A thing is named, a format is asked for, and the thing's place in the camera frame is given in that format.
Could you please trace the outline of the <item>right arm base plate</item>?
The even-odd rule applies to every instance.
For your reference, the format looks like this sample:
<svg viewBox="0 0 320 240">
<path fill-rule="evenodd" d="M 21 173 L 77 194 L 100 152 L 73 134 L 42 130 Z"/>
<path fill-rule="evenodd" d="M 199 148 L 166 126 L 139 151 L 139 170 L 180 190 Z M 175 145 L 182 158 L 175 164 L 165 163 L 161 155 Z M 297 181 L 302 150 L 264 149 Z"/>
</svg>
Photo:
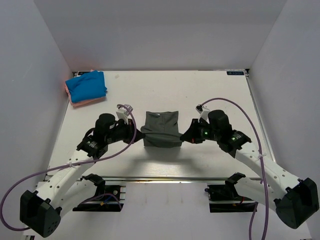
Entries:
<svg viewBox="0 0 320 240">
<path fill-rule="evenodd" d="M 210 213 L 252 213 L 255 202 L 243 196 L 230 196 L 225 191 L 225 185 L 208 185 L 204 191 L 208 195 Z"/>
</svg>

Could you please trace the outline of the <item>dark grey t-shirt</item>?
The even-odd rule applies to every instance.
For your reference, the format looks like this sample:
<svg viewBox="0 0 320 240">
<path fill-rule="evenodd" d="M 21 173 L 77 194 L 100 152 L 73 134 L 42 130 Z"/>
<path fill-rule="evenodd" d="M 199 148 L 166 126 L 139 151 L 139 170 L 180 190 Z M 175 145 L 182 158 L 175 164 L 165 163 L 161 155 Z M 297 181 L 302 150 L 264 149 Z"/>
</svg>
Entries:
<svg viewBox="0 0 320 240">
<path fill-rule="evenodd" d="M 145 115 L 145 124 L 140 131 L 145 135 L 144 147 L 179 148 L 182 146 L 179 133 L 179 112 L 151 112 Z"/>
</svg>

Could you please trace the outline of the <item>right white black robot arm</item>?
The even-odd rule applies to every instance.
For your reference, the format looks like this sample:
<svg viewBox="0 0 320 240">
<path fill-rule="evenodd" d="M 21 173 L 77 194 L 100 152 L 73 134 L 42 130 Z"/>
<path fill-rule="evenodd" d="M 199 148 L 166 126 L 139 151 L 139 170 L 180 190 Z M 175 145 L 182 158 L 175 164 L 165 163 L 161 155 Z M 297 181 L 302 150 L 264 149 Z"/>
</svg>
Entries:
<svg viewBox="0 0 320 240">
<path fill-rule="evenodd" d="M 225 180 L 220 195 L 233 200 L 247 197 L 263 204 L 292 229 L 300 227 L 320 208 L 316 183 L 310 178 L 300 179 L 267 157 L 260 160 L 262 154 L 255 144 L 243 132 L 232 128 L 222 110 L 210 111 L 205 119 L 192 119 L 180 140 L 191 144 L 215 141 L 223 152 L 266 179 L 267 186 L 263 186 L 237 172 Z"/>
</svg>

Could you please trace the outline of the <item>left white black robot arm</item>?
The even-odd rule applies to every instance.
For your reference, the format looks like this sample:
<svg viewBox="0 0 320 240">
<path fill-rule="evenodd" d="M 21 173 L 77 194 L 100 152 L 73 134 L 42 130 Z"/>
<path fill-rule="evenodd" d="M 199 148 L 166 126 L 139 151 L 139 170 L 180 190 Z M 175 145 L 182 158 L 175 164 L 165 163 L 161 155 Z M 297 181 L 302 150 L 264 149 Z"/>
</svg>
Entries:
<svg viewBox="0 0 320 240">
<path fill-rule="evenodd" d="M 107 151 L 110 144 L 136 143 L 145 134 L 135 130 L 132 119 L 116 120 L 103 113 L 84 135 L 68 160 L 67 168 L 57 171 L 34 192 L 25 191 L 20 197 L 20 221 L 43 238 L 49 237 L 63 216 L 85 200 L 99 200 L 106 194 L 106 182 L 97 175 L 84 173 Z"/>
</svg>

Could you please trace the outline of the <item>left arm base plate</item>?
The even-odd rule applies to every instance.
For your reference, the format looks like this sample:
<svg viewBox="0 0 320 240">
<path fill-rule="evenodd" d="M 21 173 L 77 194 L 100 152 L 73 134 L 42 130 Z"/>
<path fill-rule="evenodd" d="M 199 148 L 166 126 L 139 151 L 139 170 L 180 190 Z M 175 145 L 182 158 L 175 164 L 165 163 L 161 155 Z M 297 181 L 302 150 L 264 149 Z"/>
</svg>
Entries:
<svg viewBox="0 0 320 240">
<path fill-rule="evenodd" d="M 82 202 L 73 212 L 119 213 L 125 203 L 125 185 L 105 185 L 104 190 L 96 192 L 94 198 Z"/>
</svg>

